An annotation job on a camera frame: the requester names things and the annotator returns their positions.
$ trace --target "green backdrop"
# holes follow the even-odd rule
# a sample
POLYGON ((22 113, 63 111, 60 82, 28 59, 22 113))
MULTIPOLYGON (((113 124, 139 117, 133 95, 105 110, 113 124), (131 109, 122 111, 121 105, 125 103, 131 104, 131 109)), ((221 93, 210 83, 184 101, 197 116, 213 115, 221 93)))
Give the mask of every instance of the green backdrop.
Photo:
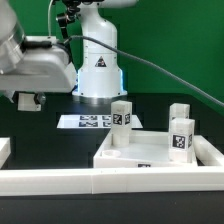
MULTIPOLYGON (((47 35, 49 0, 11 0, 27 35, 47 35)), ((60 3, 52 16, 64 10, 60 3)), ((100 14, 118 29, 119 49, 150 60, 224 101, 224 1, 140 0, 133 8, 100 14)), ((53 34, 60 30, 52 22, 53 34)), ((79 22, 69 33, 81 34, 79 22)), ((75 66, 82 64, 81 41, 72 44, 75 66)), ((155 70, 119 57, 128 92, 187 93, 224 114, 224 109, 155 70)))

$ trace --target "white cube with marker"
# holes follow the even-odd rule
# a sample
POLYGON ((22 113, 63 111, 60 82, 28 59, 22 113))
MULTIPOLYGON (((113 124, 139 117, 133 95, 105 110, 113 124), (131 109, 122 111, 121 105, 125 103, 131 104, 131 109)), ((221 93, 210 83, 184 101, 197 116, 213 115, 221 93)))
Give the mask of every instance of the white cube with marker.
POLYGON ((131 102, 119 100, 111 104, 111 131, 114 146, 126 147, 129 145, 131 117, 131 102))
POLYGON ((172 161, 192 162, 195 121, 175 118, 170 122, 169 158, 172 161))

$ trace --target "black table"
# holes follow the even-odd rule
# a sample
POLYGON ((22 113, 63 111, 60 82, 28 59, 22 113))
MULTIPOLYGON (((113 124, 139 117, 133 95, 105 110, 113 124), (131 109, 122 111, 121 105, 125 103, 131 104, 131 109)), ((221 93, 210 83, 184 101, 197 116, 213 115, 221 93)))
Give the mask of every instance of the black table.
MULTIPOLYGON (((195 134, 224 151, 224 117, 184 94, 130 94, 144 130, 167 131, 169 107, 191 105, 195 134)), ((62 114, 110 114, 110 105, 47 95, 43 111, 19 112, 0 99, 0 136, 11 137, 3 169, 91 168, 108 129, 57 129, 62 114)), ((223 223, 224 192, 160 192, 0 197, 0 223, 223 223)))

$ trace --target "gray robot arm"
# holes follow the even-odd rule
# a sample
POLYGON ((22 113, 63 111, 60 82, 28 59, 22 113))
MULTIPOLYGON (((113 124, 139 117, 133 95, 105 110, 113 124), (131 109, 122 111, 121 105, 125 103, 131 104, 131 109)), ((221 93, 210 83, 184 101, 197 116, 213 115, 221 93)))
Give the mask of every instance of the gray robot arm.
POLYGON ((69 92, 76 71, 57 46, 26 49, 25 41, 56 43, 51 37, 26 37, 7 0, 0 0, 0 90, 69 92))

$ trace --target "warning label sticker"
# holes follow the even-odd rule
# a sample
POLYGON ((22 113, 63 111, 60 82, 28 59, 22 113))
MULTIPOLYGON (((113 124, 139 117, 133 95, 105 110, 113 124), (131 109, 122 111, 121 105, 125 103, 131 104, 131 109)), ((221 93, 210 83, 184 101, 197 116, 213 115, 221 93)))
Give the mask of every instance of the warning label sticker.
POLYGON ((105 61, 104 61, 104 59, 103 59, 102 56, 101 56, 101 57, 99 58, 99 60, 97 61, 95 67, 107 67, 107 66, 106 66, 106 63, 105 63, 105 61))

